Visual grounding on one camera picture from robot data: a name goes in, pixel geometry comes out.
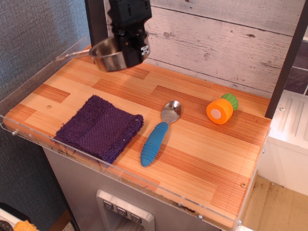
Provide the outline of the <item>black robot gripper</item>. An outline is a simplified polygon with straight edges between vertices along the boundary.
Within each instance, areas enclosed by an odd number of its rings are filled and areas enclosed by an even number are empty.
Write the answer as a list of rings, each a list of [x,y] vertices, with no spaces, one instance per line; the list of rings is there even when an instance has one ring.
[[[152,17],[148,0],[110,0],[108,15],[112,33],[123,53],[126,68],[143,63],[150,55],[149,34],[144,24]]]

